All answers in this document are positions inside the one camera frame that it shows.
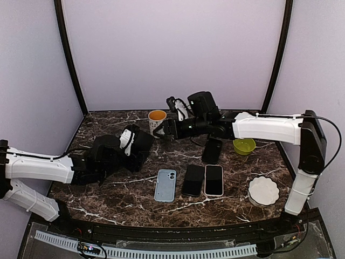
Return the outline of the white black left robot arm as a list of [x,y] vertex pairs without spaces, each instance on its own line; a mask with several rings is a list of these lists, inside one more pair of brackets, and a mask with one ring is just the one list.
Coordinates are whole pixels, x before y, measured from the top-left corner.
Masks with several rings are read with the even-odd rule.
[[124,131],[120,137],[102,135],[95,138],[84,154],[51,157],[25,153],[1,140],[1,199],[35,213],[54,225],[64,235],[76,231],[76,223],[64,202],[43,196],[20,179],[40,179],[83,186],[103,182],[125,168],[138,172],[149,155],[154,137],[145,132]]

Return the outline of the purple-edged black smartphone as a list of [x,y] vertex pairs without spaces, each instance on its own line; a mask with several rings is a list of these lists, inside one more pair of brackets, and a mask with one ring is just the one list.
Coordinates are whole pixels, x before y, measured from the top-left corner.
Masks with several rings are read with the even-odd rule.
[[205,168],[199,165],[188,165],[185,173],[181,193],[183,195],[199,197],[202,190]]

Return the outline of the light blue phone case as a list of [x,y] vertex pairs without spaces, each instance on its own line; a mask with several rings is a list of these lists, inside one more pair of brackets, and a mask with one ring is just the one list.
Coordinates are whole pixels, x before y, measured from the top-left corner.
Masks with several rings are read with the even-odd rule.
[[154,200],[171,203],[175,199],[177,172],[172,169],[160,169],[157,174]]

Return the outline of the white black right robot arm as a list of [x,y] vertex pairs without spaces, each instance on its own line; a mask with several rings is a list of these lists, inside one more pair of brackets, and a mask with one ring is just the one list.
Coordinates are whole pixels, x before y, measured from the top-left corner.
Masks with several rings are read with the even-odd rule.
[[285,204],[285,213],[276,220],[275,229],[287,234],[296,225],[316,179],[325,169],[327,140],[316,114],[306,110],[304,114],[269,115],[248,112],[220,113],[213,96],[208,91],[188,97],[189,106],[172,107],[182,112],[179,119],[161,122],[153,135],[158,138],[172,136],[184,139],[208,134],[221,139],[264,139],[286,142],[300,147],[298,172]]

